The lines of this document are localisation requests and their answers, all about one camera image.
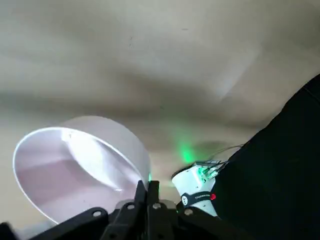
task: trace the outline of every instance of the green light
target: green light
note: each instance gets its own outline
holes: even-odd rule
[[[189,144],[180,143],[179,153],[185,164],[191,164],[196,160],[194,150],[190,147]]]

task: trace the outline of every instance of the wire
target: wire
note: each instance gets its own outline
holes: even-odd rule
[[[195,162],[196,165],[199,165],[199,166],[205,166],[206,164],[208,164],[209,161],[213,161],[213,158],[218,155],[218,154],[221,154],[227,150],[230,150],[230,149],[235,149],[235,148],[242,148],[244,146],[244,144],[239,144],[239,145],[234,145],[234,146],[229,146],[229,147],[226,147],[226,148],[223,148],[215,153],[213,153],[212,155],[210,155],[210,157],[208,158],[207,161],[205,162]],[[217,169],[217,172],[221,172],[226,166],[227,164],[229,163],[229,160],[227,161],[218,161],[216,164],[214,165],[211,165],[209,166],[206,170],[209,171],[210,169],[212,168],[215,168],[219,165],[221,165],[218,169]]]
[[[208,160],[207,160],[206,162],[212,161],[213,158],[214,158],[216,155],[220,154],[220,153],[223,153],[223,152],[225,152],[225,151],[227,151],[227,150],[230,150],[230,149],[242,148],[243,146],[244,146],[244,144],[239,144],[239,145],[234,145],[234,146],[229,146],[229,147],[223,148],[223,149],[221,149],[221,150],[213,153],[212,155],[210,155],[209,158],[208,158]]]

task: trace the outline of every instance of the black cloth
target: black cloth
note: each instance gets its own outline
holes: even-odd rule
[[[216,177],[217,214],[256,239],[320,239],[320,75]]]

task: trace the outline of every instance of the screw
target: screw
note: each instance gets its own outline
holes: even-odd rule
[[[128,206],[126,206],[127,209],[131,210],[135,208],[135,205],[133,204],[129,204]]]
[[[160,205],[160,203],[155,203],[155,204],[152,205],[152,207],[153,207],[154,209],[160,209],[160,208],[161,208],[161,205]]]
[[[184,211],[184,214],[187,215],[187,216],[190,216],[191,214],[193,214],[194,212],[191,210],[191,209],[186,209]]]

